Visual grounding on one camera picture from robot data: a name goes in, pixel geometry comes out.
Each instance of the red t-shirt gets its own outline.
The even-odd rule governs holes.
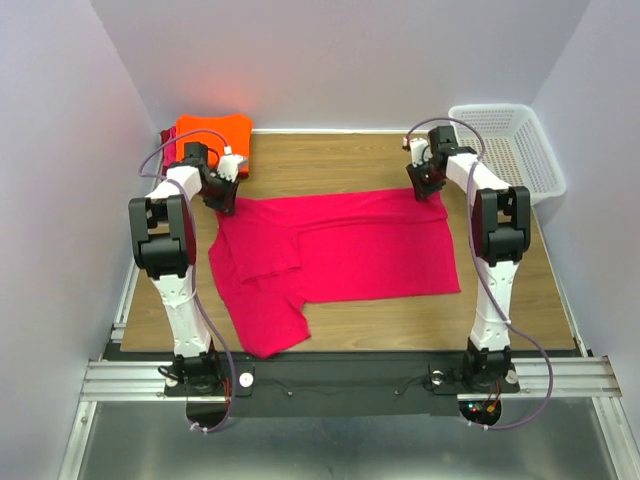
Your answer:
[[[438,194],[425,202],[411,189],[237,199],[236,212],[218,216],[209,259],[240,342],[258,357],[310,336],[306,302],[460,291]]]

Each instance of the folded clothes stack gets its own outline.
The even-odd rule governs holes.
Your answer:
[[[228,115],[226,117],[195,117],[193,115],[182,115],[178,118],[174,127],[164,130],[161,133],[162,142],[201,128],[219,132],[227,139],[233,153],[249,158],[253,122],[249,117],[241,114]],[[187,138],[180,139],[164,149],[164,169],[173,162],[179,162],[185,157],[184,146],[190,142],[200,142],[209,147],[209,166],[216,166],[224,149],[222,140],[216,135],[209,133],[196,133]],[[249,176],[249,163],[240,170],[240,176],[244,178]]]

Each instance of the metal floor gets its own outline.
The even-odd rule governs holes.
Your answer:
[[[540,399],[503,402],[507,423]],[[181,402],[98,405],[81,479],[615,479],[589,398],[506,432],[427,415],[247,418],[190,432]]]

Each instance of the orange folded cloth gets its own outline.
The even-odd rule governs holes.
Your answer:
[[[226,117],[194,117],[192,115],[182,115],[176,122],[176,136],[191,132],[199,128],[209,128],[220,132],[231,145],[233,153],[249,158],[249,143],[251,140],[251,130],[253,122],[245,115],[235,114]],[[204,143],[210,149],[218,153],[218,157],[212,152],[209,155],[209,166],[215,167],[218,158],[223,154],[224,143],[215,135],[210,133],[196,133],[176,142],[176,160],[182,161],[185,157],[184,146],[189,142]],[[240,170],[243,176],[249,174],[249,164]]]

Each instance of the cable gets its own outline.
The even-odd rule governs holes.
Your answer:
[[[216,163],[220,161],[220,154],[215,148],[207,147],[207,150],[209,150],[211,153],[216,154]]]
[[[178,140],[180,140],[182,138],[191,136],[191,135],[196,134],[196,133],[210,133],[212,135],[216,135],[217,137],[219,137],[222,140],[222,142],[224,143],[225,147],[229,146],[229,143],[227,142],[227,139],[224,138],[224,136],[222,136],[220,133],[216,132],[215,130],[210,130],[208,128],[199,128],[197,130],[192,130],[191,132],[183,133],[182,135],[178,135],[176,137],[170,138],[169,140],[164,142],[162,145],[160,145],[158,148],[156,148],[151,154],[149,154],[149,156],[147,158],[145,158],[144,161],[142,162],[142,164],[140,165],[140,168],[138,168],[138,175],[141,178],[155,178],[155,179],[158,179],[160,181],[166,180],[167,182],[169,182],[172,185],[174,185],[180,191],[182,196],[185,198],[185,201],[186,201],[186,204],[187,204],[187,210],[189,212],[189,220],[191,221],[191,227],[193,228],[193,236],[194,237],[196,237],[195,217],[193,215],[193,209],[191,207],[191,201],[189,200],[189,197],[187,196],[187,193],[184,191],[184,188],[182,188],[182,185],[180,185],[175,180],[168,179],[167,177],[165,177],[163,175],[158,175],[158,174],[155,174],[155,173],[143,173],[143,172],[144,172],[144,168],[151,161],[151,159],[153,157],[155,157],[158,153],[163,151],[163,149],[165,147],[177,142]],[[231,372],[231,395],[229,396],[227,411],[225,412],[224,417],[222,417],[222,420],[220,421],[220,423],[218,423],[215,427],[207,429],[207,428],[200,427],[200,425],[198,425],[197,423],[192,423],[191,421],[189,421],[189,424],[191,425],[191,429],[193,429],[193,430],[198,430],[198,431],[201,431],[203,433],[214,433],[214,432],[220,431],[220,430],[222,430],[224,428],[224,426],[226,425],[227,421],[229,420],[229,417],[231,416],[231,412],[233,411],[233,407],[235,405],[236,391],[237,391],[237,386],[238,386],[237,385],[237,378],[236,378],[236,366],[235,366],[235,363],[233,361],[233,357],[231,355],[231,351],[229,350],[229,345],[227,345],[227,342],[225,341],[224,337],[218,331],[216,326],[213,324],[213,322],[209,318],[209,315],[207,315],[207,312],[205,311],[205,309],[204,309],[204,307],[202,305],[202,301],[200,300],[200,296],[198,295],[198,290],[196,288],[196,264],[195,263],[193,265],[191,274],[192,274],[191,285],[192,285],[192,289],[193,289],[193,292],[194,292],[193,298],[194,298],[194,300],[196,302],[196,306],[198,307],[198,310],[200,311],[200,314],[202,315],[202,318],[204,319],[205,323],[207,324],[209,329],[213,332],[213,334],[216,336],[216,338],[218,339],[218,341],[222,345],[222,348],[224,349],[224,353],[225,353],[225,355],[227,357],[227,361],[229,362],[229,370]]]
[[[472,233],[471,233],[473,231],[472,225],[471,225],[471,215],[472,215],[473,211],[472,211],[471,201],[470,201],[470,195],[471,195],[471,192],[473,191],[473,188],[472,188],[473,187],[473,175],[474,175],[474,173],[476,171],[476,168],[480,164],[480,161],[482,161],[482,159],[484,158],[484,156],[487,153],[487,146],[485,144],[484,138],[482,138],[482,135],[480,135],[480,132],[478,132],[478,130],[476,130],[474,127],[469,125],[467,122],[463,122],[462,120],[458,120],[457,118],[434,117],[434,118],[429,118],[427,120],[423,120],[422,122],[417,123],[416,125],[411,127],[411,129],[409,129],[407,134],[404,136],[402,144],[403,145],[409,145],[409,136],[418,127],[421,127],[422,125],[424,125],[426,123],[431,123],[431,122],[436,122],[436,121],[453,122],[453,123],[457,123],[459,125],[462,125],[463,127],[468,128],[476,136],[476,138],[480,142],[480,153],[476,156],[476,161],[473,162],[473,164],[471,165],[471,170],[469,170],[469,178],[467,179],[467,189],[466,189],[466,194],[467,194],[467,228],[469,229],[469,247],[471,248],[471,259],[473,260],[473,266],[476,269],[476,274],[478,275],[478,279],[480,280],[480,283],[482,284],[482,287],[484,288],[485,292],[487,293],[487,296],[489,297],[489,300],[491,301],[491,303],[493,304],[493,307],[498,312],[498,315],[500,315],[500,318],[502,319],[502,321],[507,324],[507,328],[511,332],[515,333],[516,335],[518,335],[518,336],[528,340],[529,342],[531,342],[538,349],[538,351],[540,352],[540,355],[542,355],[542,358],[544,358],[544,361],[547,364],[547,370],[549,371],[549,387],[547,388],[547,393],[546,393],[544,399],[542,400],[542,403],[538,407],[538,409],[535,412],[533,412],[531,415],[529,415],[528,417],[523,418],[522,420],[519,420],[517,422],[507,424],[507,425],[489,426],[489,425],[480,425],[479,423],[470,423],[470,425],[477,425],[477,426],[479,426],[481,428],[484,428],[485,430],[510,430],[512,428],[521,427],[521,426],[526,425],[529,422],[535,420],[536,418],[538,418],[540,416],[540,414],[547,407],[547,405],[549,403],[549,400],[551,400],[551,393],[553,392],[553,366],[551,365],[551,359],[549,358],[549,355],[547,354],[545,349],[542,347],[542,345],[540,345],[540,343],[535,338],[533,338],[531,335],[529,335],[528,333],[525,333],[525,332],[517,329],[516,327],[514,327],[511,324],[511,320],[509,320],[509,317],[507,316],[507,314],[504,312],[504,310],[502,310],[502,307],[498,303],[498,300],[496,299],[496,297],[491,292],[491,289],[489,288],[489,285],[488,285],[487,281],[484,279],[484,277],[480,273],[480,271],[481,271],[480,260],[476,256],[475,247],[473,245]]]

